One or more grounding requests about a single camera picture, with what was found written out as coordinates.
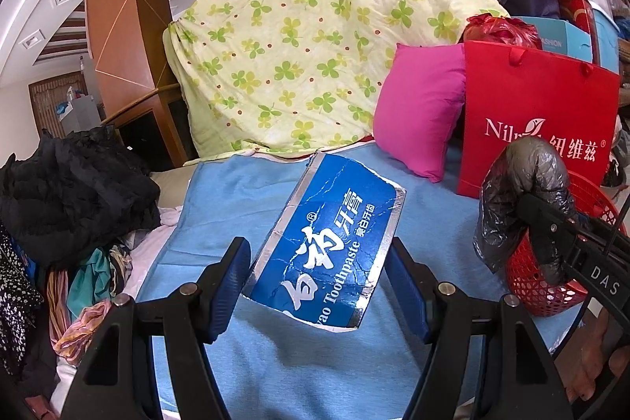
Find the light blue cardboard box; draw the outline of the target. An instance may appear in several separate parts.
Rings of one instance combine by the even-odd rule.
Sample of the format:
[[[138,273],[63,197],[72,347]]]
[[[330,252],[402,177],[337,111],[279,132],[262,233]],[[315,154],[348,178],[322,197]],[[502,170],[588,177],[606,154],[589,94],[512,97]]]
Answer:
[[[520,20],[536,28],[543,50],[587,63],[593,61],[591,35],[569,21],[530,16],[521,16]]]

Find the brown wooden pillar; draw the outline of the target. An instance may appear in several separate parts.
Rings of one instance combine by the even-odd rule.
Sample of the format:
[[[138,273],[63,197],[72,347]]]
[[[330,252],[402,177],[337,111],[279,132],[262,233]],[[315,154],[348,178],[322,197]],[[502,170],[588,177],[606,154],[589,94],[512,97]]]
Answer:
[[[170,105],[182,99],[165,57],[169,0],[84,0],[87,40],[106,122],[122,128],[153,116],[170,164],[188,160]]]

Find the red paper shopping bag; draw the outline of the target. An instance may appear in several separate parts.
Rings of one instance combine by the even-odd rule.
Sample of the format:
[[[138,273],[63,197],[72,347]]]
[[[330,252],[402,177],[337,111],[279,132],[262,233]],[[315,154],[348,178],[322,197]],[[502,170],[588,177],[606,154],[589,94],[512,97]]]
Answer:
[[[615,133],[618,74],[534,48],[469,41],[463,50],[459,195],[477,198],[491,164],[521,137],[549,142],[570,172],[602,184]]]

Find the green clover patterned quilt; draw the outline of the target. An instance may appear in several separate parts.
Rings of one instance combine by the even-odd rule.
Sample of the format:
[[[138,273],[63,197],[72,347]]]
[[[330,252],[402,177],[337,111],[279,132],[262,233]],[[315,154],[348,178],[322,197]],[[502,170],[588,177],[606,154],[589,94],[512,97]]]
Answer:
[[[163,35],[204,160],[364,139],[398,45],[458,42],[498,0],[195,0]]]

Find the black garment pile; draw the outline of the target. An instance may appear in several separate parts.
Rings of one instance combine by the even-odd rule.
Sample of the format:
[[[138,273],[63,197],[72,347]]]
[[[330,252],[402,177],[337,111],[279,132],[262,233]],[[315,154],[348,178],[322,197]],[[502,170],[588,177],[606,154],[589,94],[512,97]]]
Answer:
[[[76,263],[95,248],[160,224],[158,184],[111,126],[45,132],[30,158],[1,167],[1,224],[42,266]]]

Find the blue toothpaste box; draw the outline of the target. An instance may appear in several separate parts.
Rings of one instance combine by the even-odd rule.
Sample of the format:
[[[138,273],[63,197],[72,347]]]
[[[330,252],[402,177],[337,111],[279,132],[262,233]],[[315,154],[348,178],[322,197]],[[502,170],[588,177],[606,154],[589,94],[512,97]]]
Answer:
[[[261,246],[250,301],[331,333],[359,328],[406,191],[364,164],[317,152]]]

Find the colourful clothes pile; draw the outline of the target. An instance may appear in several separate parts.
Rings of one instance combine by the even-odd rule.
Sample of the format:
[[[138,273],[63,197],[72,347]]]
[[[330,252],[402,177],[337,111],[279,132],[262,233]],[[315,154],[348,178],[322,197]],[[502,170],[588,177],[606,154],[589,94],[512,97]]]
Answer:
[[[132,255],[124,245],[96,248],[79,263],[73,279],[51,271],[46,295],[49,337],[57,357],[77,368],[93,336],[132,275]]]

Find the light blue blanket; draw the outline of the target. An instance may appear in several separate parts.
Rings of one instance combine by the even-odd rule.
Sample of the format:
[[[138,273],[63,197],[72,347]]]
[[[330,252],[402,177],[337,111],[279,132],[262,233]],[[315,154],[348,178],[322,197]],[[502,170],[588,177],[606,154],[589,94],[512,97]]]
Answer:
[[[474,250],[480,204],[373,144],[201,163],[140,289],[184,419],[569,419],[552,352]]]

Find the red plastic basket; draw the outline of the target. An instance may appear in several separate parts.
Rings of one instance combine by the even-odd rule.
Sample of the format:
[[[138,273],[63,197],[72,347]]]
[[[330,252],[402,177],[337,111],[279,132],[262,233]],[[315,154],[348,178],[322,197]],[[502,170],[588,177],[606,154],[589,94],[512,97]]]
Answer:
[[[508,259],[510,290],[535,316],[553,316],[595,298],[629,326],[629,235],[608,196],[569,174],[573,211],[561,212],[532,193],[518,203],[526,232]]]

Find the pink pillow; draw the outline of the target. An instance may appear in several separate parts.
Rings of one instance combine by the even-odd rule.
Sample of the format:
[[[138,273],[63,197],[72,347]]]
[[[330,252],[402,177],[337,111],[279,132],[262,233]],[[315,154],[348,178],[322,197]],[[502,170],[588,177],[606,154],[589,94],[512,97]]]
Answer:
[[[465,103],[465,47],[399,44],[378,97],[372,136],[417,176],[439,182]]]

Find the black plastic trash bag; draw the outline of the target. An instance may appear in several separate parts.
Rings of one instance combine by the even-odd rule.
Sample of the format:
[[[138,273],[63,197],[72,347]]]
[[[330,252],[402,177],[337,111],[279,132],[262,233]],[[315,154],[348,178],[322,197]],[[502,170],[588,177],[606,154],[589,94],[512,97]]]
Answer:
[[[521,137],[495,159],[480,188],[473,247],[495,273],[529,237],[543,279],[557,286],[568,280],[558,231],[577,218],[558,152],[539,137]]]

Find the red plastic bag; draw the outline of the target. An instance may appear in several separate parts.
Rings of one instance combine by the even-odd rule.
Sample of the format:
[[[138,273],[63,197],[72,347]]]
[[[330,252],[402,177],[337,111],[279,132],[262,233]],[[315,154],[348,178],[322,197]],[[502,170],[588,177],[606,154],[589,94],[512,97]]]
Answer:
[[[491,42],[541,50],[543,43],[535,26],[520,19],[492,16],[488,13],[472,16],[463,30],[462,42]]]

